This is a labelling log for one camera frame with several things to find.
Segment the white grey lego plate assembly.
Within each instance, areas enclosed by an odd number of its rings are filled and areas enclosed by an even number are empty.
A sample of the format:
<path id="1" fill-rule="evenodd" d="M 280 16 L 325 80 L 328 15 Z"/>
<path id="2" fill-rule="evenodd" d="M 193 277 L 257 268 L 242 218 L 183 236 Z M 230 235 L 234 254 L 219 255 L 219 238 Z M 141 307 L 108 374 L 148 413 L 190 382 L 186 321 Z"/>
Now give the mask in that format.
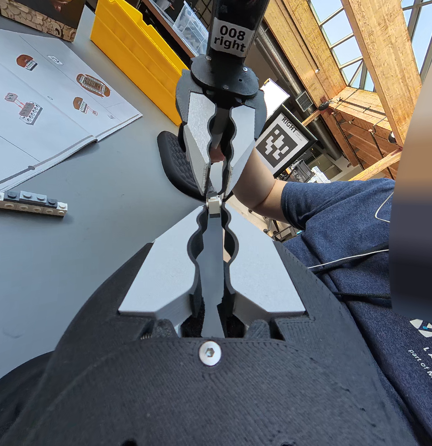
<path id="1" fill-rule="evenodd" d="M 0 209 L 63 218 L 68 213 L 68 204 L 43 194 L 7 190 L 0 192 Z"/>

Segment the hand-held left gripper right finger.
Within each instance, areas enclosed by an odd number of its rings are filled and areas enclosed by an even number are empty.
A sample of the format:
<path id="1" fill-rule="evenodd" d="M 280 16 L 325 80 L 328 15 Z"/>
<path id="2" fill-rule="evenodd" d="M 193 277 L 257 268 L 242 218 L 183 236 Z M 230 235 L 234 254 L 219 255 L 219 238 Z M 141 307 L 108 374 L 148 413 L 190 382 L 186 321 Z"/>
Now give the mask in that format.
<path id="1" fill-rule="evenodd" d="M 219 304 L 224 336 L 242 336 L 255 320 L 303 315 L 306 309 L 278 252 L 282 245 L 227 204 L 220 211 L 224 249 L 230 255 Z"/>

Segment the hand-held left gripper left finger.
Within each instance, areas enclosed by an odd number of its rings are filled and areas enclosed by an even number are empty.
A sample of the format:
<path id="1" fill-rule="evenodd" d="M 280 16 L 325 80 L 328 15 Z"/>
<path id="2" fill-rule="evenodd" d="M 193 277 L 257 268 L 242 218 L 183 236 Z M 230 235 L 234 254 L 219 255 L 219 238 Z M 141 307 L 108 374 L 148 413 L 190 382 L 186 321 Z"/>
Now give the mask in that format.
<path id="1" fill-rule="evenodd" d="M 201 337 L 204 303 L 196 259 L 207 223 L 207 207 L 198 206 L 154 240 L 120 314 L 167 319 L 179 327 L 180 335 Z"/>

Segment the clear plastic container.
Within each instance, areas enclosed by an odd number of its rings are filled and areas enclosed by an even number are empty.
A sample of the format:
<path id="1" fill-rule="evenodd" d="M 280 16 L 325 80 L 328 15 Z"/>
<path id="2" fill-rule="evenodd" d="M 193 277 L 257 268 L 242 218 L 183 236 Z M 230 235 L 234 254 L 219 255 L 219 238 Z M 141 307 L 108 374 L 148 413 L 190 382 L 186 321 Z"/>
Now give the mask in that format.
<path id="1" fill-rule="evenodd" d="M 173 29 L 195 56 L 207 53 L 208 30 L 186 2 L 174 22 Z"/>

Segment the metal air vent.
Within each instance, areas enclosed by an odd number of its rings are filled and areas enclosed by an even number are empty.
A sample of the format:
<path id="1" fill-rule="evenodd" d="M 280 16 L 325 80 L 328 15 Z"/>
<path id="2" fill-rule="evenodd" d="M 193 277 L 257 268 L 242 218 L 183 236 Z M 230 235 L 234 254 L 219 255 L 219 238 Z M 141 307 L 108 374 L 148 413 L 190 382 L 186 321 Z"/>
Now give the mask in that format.
<path id="1" fill-rule="evenodd" d="M 307 112 L 313 106 L 313 101 L 305 90 L 295 98 L 295 101 L 303 112 Z"/>

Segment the black quilted wrist rest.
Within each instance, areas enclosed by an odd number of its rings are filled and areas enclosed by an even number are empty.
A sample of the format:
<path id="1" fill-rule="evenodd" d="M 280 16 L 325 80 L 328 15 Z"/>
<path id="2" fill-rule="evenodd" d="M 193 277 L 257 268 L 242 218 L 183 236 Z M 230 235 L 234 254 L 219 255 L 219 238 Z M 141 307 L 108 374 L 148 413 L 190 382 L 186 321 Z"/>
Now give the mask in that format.
<path id="1" fill-rule="evenodd" d="M 168 180 L 180 192 L 204 202 L 205 198 L 196 185 L 191 165 L 179 145 L 178 137 L 169 131 L 162 131 L 157 136 L 157 145 Z"/>

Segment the person in blue hoodie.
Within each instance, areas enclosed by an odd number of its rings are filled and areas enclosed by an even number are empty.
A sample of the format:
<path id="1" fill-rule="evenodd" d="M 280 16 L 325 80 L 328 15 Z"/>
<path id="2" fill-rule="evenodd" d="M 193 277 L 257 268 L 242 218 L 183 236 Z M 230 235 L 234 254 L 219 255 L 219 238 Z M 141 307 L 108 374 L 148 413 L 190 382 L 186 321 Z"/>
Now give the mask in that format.
<path id="1" fill-rule="evenodd" d="M 395 181 L 288 182 L 281 207 L 302 230 L 286 248 L 346 304 L 386 380 L 432 445 L 432 325 L 392 310 L 388 248 Z"/>

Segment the black floor sign stand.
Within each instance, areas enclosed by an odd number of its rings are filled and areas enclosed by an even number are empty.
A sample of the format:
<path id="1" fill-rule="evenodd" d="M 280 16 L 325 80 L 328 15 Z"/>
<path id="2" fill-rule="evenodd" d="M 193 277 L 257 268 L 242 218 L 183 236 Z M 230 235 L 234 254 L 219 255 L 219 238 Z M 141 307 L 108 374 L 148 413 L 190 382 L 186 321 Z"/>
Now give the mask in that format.
<path id="1" fill-rule="evenodd" d="M 317 141 L 284 105 L 280 105 L 266 121 L 255 148 L 276 178 Z"/>

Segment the white lit panel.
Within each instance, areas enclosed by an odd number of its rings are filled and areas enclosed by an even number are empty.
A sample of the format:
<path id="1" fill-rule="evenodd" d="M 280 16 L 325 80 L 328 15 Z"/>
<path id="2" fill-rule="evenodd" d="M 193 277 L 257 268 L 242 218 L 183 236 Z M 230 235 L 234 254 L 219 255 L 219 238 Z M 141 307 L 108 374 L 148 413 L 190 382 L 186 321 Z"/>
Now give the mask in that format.
<path id="1" fill-rule="evenodd" d="M 290 95 L 287 94 L 272 79 L 267 79 L 260 88 L 264 93 L 264 101 L 267 109 L 267 119 L 270 118 L 276 109 L 284 103 Z"/>

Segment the white instruction booklet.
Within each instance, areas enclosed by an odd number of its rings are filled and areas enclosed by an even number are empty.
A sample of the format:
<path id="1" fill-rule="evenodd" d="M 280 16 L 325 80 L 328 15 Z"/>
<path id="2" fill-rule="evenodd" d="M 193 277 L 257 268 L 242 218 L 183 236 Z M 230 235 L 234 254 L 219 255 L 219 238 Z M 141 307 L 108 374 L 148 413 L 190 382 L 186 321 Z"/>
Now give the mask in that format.
<path id="1" fill-rule="evenodd" d="M 0 29 L 0 191 L 141 116 L 60 40 Z"/>

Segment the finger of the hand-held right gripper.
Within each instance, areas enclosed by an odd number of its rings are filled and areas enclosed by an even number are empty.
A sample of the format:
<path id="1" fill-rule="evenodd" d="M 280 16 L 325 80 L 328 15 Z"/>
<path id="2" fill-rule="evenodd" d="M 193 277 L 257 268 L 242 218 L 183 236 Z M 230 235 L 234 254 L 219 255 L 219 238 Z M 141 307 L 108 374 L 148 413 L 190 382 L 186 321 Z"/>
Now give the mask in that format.
<path id="1" fill-rule="evenodd" d="M 208 192 L 212 135 L 209 125 L 216 115 L 216 105 L 204 94 L 191 92 L 187 123 L 184 125 L 186 156 L 202 196 Z"/>
<path id="2" fill-rule="evenodd" d="M 226 198 L 237 181 L 254 147 L 255 109 L 242 105 L 231 108 L 229 121 L 221 141 L 225 155 L 222 189 Z"/>

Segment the brown top office desk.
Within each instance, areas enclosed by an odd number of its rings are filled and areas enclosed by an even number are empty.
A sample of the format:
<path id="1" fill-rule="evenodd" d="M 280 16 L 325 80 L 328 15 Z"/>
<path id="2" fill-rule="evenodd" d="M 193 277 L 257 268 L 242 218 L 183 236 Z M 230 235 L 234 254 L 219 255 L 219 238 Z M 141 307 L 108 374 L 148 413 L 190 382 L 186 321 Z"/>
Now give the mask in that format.
<path id="1" fill-rule="evenodd" d="M 196 56 L 173 29 L 184 2 L 186 1 L 143 0 L 137 1 L 136 9 L 142 13 L 145 22 L 151 24 L 158 31 L 179 58 L 189 65 L 190 59 Z"/>

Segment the person's right forearm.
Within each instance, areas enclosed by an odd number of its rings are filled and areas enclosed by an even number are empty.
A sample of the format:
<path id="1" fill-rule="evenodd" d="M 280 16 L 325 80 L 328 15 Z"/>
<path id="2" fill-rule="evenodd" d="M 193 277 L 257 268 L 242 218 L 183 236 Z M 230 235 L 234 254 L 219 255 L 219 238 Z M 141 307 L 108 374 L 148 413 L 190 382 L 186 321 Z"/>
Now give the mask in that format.
<path id="1" fill-rule="evenodd" d="M 285 181 L 273 177 L 253 148 L 232 191 L 243 205 L 258 215 L 288 223 L 281 207 L 281 195 L 285 186 Z"/>

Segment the yellow plastic bin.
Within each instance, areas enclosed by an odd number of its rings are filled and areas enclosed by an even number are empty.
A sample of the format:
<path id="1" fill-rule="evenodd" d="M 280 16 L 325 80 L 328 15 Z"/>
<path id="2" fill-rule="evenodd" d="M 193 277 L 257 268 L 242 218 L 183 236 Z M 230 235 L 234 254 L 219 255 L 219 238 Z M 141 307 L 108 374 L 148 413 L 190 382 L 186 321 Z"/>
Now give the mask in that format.
<path id="1" fill-rule="evenodd" d="M 100 0 L 91 41 L 172 121 L 180 125 L 176 85 L 185 64 L 142 13 L 123 0 Z"/>

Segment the black bamboo picture lego box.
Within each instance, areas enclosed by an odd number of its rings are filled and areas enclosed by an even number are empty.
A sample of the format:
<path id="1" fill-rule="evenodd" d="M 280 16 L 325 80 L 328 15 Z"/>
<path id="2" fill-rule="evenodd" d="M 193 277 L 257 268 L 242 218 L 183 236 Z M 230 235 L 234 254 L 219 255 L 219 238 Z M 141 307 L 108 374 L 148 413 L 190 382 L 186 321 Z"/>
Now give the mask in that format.
<path id="1" fill-rule="evenodd" d="M 84 6 L 84 0 L 0 0 L 0 14 L 73 42 Z"/>

